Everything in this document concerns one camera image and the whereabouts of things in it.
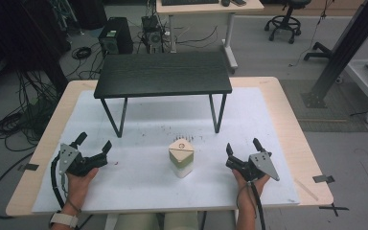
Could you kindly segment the black keyboard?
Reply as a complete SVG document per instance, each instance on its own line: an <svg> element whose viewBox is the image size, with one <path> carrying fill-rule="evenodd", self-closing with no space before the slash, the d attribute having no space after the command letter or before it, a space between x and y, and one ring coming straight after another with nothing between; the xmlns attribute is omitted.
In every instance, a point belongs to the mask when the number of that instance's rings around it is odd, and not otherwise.
<svg viewBox="0 0 368 230"><path fill-rule="evenodd" d="M218 4L219 0L161 0L162 6Z"/></svg>

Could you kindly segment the black tape cross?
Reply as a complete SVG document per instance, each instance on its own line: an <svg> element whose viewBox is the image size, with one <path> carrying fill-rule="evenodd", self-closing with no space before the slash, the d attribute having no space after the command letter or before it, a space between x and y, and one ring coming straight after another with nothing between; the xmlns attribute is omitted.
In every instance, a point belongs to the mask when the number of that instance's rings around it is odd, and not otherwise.
<svg viewBox="0 0 368 230"><path fill-rule="evenodd" d="M330 210L333 211L336 217L339 217L339 211L350 211L347 207L335 206L334 203L330 204L329 206L319 206L320 210Z"/></svg>

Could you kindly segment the black low shelf table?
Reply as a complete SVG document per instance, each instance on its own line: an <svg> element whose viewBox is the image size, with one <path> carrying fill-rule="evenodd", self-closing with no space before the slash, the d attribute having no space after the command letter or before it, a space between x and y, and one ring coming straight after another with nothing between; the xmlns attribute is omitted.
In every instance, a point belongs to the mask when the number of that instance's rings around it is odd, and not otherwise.
<svg viewBox="0 0 368 230"><path fill-rule="evenodd" d="M220 131L226 97L232 93L225 58L220 52L109 55L104 59L94 97L105 114L112 114L108 99L206 95L210 102L221 95L220 109L212 109L215 132Z"/></svg>

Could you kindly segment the beige desk with white legs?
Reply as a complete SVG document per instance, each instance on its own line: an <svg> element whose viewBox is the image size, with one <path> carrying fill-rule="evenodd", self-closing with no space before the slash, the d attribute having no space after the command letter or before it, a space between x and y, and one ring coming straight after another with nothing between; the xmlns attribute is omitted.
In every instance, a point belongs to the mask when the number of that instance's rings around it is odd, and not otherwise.
<svg viewBox="0 0 368 230"><path fill-rule="evenodd" d="M257 12L264 9L264 5L260 0L243 0L244 6L236 6L230 4L224 7L221 3L216 4L198 4L198 5L176 5L164 6L162 0L155 0L156 12L160 15L166 15L169 18L171 53L176 53L176 40L173 31L174 17L180 14L206 14L206 13L226 13L227 14L227 30L226 36L222 40L223 52L227 58L228 65L232 72L238 69L238 63L235 59L231 48L231 38L234 28L235 15L241 12Z"/></svg>

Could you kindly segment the grey floor mat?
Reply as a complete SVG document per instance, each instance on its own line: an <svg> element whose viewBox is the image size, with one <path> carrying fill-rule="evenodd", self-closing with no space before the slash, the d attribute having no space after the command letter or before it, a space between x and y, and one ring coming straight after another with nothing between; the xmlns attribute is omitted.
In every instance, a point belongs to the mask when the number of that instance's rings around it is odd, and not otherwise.
<svg viewBox="0 0 368 230"><path fill-rule="evenodd" d="M333 85L319 108L306 107L302 95L315 80L280 80L300 127L308 132L367 132L364 122L353 116L354 109L337 85Z"/></svg>

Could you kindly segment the white mat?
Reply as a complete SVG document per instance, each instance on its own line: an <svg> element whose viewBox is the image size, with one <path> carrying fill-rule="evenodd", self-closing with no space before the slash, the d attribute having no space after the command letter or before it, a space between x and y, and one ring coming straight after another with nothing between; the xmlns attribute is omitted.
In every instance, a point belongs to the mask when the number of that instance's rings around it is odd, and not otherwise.
<svg viewBox="0 0 368 230"><path fill-rule="evenodd" d="M236 87L226 99L222 124L215 132L208 97L178 96L120 99L107 102L105 114L91 90L79 94L62 132L64 144L87 134L79 149L98 154L107 141L107 165L90 185L83 209L110 213L172 210L225 210L236 206L237 183L229 168L226 145L235 157L246 160L256 149L253 139L271 152L280 180L264 187L264 206L297 205L300 198L271 122L261 90ZM187 139L195 150L194 168L176 176L169 145Z"/></svg>

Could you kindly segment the beige wrist watch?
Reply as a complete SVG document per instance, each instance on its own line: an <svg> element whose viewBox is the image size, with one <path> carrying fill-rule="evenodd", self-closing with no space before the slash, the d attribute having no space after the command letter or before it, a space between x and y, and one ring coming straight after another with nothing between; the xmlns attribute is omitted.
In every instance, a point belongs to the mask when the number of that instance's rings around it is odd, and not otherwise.
<svg viewBox="0 0 368 230"><path fill-rule="evenodd" d="M78 224L78 221L79 219L76 216L62 214L61 211L57 211L52 214L49 226L52 227L54 224L62 224L70 228L75 228Z"/></svg>

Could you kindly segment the black tape strip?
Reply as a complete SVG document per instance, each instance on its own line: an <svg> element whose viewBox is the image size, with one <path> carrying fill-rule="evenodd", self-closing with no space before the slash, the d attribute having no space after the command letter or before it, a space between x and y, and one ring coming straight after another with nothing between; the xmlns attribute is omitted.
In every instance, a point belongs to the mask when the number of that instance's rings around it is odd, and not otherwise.
<svg viewBox="0 0 368 230"><path fill-rule="evenodd" d="M335 182L334 178L331 175L326 176L325 174L314 176L312 179L315 183L326 182L327 184L329 184Z"/></svg>
<svg viewBox="0 0 368 230"><path fill-rule="evenodd" d="M18 167L18 170L20 172L24 172L24 171L36 171L38 169L39 165L37 164L31 164L31 163L28 163L28 164L25 164L25 165L20 165Z"/></svg>

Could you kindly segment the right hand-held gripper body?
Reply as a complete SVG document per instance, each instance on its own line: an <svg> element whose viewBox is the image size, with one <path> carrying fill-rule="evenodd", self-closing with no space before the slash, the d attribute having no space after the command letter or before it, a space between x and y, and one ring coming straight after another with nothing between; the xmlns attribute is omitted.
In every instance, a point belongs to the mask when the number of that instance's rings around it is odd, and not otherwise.
<svg viewBox="0 0 368 230"><path fill-rule="evenodd" d="M276 181L280 180L274 164L270 158L271 152L263 151L250 154L246 161L241 161L233 153L228 152L225 166L231 170L238 171L245 181L255 181L265 175Z"/></svg>

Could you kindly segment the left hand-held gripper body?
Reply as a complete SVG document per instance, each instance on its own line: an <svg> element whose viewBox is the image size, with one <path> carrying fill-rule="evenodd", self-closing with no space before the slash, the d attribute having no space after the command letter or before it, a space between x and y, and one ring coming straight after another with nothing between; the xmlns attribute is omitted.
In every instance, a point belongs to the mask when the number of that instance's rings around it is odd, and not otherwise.
<svg viewBox="0 0 368 230"><path fill-rule="evenodd" d="M60 174L70 173L75 176L86 176L92 169L100 168L107 164L107 154L102 152L91 156L83 157L78 149L71 145L61 144L59 151Z"/></svg>

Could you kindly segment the beige green white carton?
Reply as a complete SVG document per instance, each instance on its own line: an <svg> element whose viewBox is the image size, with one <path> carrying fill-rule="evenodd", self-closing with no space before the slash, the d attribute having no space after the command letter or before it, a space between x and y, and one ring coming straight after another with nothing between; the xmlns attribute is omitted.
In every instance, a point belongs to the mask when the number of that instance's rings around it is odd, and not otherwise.
<svg viewBox="0 0 368 230"><path fill-rule="evenodd" d="M195 150L187 139L178 139L169 145L172 170L179 178L187 176L194 168Z"/></svg>

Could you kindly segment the black metal pillar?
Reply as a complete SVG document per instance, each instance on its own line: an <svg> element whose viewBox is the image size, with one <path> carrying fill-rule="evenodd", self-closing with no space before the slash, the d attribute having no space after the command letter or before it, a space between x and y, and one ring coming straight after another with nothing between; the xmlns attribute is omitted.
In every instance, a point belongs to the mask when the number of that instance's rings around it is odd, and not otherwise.
<svg viewBox="0 0 368 230"><path fill-rule="evenodd" d="M327 58L329 60L310 92L301 94L306 107L326 107L325 96L367 37L368 0L365 0L331 50L316 42L313 45L313 50L320 49L321 53L307 53L304 56L304 60L309 58Z"/></svg>

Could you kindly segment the black computer tower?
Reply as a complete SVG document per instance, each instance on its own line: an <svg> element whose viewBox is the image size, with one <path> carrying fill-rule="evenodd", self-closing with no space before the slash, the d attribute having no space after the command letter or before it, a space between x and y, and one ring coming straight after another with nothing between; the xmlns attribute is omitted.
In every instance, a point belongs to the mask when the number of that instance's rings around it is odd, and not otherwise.
<svg viewBox="0 0 368 230"><path fill-rule="evenodd" d="M110 17L98 39L103 54L125 55L133 53L133 41L125 17Z"/></svg>

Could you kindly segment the person's right hand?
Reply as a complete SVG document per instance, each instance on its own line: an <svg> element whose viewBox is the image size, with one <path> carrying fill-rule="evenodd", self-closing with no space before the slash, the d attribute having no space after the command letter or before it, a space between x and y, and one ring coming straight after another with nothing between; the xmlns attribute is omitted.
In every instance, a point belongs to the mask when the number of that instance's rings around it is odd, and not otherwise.
<svg viewBox="0 0 368 230"><path fill-rule="evenodd" d="M238 184L238 194L237 194L237 206L240 211L254 211L257 207L256 198L253 194L251 187L248 183L244 180L242 175L236 171L232 171L233 175ZM260 196L263 192L264 186L266 182L270 179L270 177L266 174L262 178L256 180L254 185Z"/></svg>

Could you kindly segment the person's left hand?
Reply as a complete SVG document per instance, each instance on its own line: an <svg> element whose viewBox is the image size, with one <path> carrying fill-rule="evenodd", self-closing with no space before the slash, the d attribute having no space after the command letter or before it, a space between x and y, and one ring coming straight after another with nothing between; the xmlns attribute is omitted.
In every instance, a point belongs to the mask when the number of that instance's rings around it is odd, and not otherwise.
<svg viewBox="0 0 368 230"><path fill-rule="evenodd" d="M95 178L99 169L94 168L86 176L80 177L70 173L68 177L68 197L64 204L63 212L76 215L80 212L88 193L89 184Z"/></svg>

